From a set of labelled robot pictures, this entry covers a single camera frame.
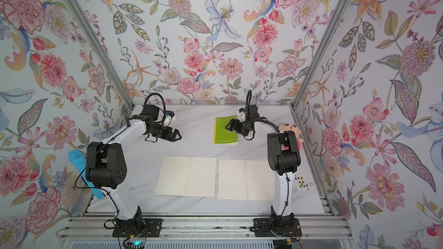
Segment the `purple cover lined notebook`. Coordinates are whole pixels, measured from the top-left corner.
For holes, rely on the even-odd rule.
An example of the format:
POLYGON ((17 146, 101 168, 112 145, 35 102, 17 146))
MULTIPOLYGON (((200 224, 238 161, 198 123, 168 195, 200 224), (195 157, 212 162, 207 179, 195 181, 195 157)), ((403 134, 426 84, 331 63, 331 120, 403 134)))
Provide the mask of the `purple cover lined notebook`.
POLYGON ((165 157, 155 195, 214 197, 216 164, 215 158, 165 157))

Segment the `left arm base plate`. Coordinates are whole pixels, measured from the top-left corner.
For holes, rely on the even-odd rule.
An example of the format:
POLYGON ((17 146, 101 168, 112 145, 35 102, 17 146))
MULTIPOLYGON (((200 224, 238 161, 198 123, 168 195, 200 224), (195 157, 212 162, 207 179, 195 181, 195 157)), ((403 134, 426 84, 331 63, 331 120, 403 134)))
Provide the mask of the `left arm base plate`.
POLYGON ((142 219, 142 221, 116 219, 116 229, 112 237, 159 237, 162 219, 142 219))

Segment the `yellow cover lined notebook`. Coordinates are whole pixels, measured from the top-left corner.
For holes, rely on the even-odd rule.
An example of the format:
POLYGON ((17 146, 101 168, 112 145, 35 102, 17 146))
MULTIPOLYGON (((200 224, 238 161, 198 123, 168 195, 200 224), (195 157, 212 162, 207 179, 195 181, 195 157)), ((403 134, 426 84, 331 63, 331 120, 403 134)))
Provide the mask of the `yellow cover lined notebook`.
POLYGON ((220 200, 273 201, 274 172, 266 161, 221 160, 219 162, 220 200))

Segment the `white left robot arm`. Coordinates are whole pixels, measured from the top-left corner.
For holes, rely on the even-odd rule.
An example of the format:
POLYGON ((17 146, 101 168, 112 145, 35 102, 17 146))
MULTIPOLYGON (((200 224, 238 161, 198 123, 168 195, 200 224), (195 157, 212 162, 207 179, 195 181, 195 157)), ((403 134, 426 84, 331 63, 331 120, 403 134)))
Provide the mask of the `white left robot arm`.
POLYGON ((125 153, 141 136, 153 136, 169 142, 182 139, 180 131, 164 125, 164 121, 157 122, 151 115, 134 115, 111 137, 87 146, 86 179, 94 189, 109 197, 119 221, 134 221, 141 216, 140 207, 129 202, 127 192, 121 187, 128 175, 125 153))

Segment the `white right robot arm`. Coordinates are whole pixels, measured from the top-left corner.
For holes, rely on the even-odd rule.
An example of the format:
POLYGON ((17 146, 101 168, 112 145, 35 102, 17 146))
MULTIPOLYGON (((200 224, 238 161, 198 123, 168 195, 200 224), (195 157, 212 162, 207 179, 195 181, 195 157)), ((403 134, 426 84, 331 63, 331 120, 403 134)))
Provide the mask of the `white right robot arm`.
POLYGON ((269 216, 270 229, 277 232, 279 229, 295 226, 295 216, 292 207, 293 183, 296 172, 301 165, 301 155, 298 140, 294 130, 282 130, 279 126, 264 119, 255 118, 241 122, 232 119, 225 129, 247 137, 250 132, 255 133, 257 126, 264 126, 267 130, 267 158, 270 169, 275 173, 275 196, 269 216))

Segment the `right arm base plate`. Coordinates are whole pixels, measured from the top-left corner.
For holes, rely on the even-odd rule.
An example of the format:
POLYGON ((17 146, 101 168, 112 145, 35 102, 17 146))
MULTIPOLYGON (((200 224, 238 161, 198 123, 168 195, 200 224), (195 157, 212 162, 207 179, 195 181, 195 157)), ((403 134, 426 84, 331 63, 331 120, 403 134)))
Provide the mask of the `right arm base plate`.
POLYGON ((255 234, 255 237, 302 237, 299 220, 290 216, 283 217, 282 221, 256 218, 249 230, 255 234))

